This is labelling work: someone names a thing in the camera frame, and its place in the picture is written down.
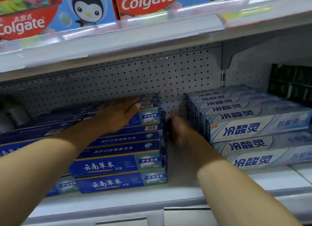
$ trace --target hand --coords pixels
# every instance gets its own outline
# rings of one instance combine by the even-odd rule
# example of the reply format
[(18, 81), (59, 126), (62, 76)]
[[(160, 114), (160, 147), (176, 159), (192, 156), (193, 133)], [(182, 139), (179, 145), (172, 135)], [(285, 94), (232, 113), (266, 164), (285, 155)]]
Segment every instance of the hand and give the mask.
[(195, 132), (186, 121), (179, 116), (176, 110), (171, 110), (171, 118), (167, 121), (169, 139), (178, 146), (186, 144), (186, 137), (190, 132)]
[(122, 129), (140, 109), (138, 97), (123, 97), (114, 100), (109, 106), (103, 105), (94, 117), (100, 125), (107, 127), (107, 133), (114, 133)]

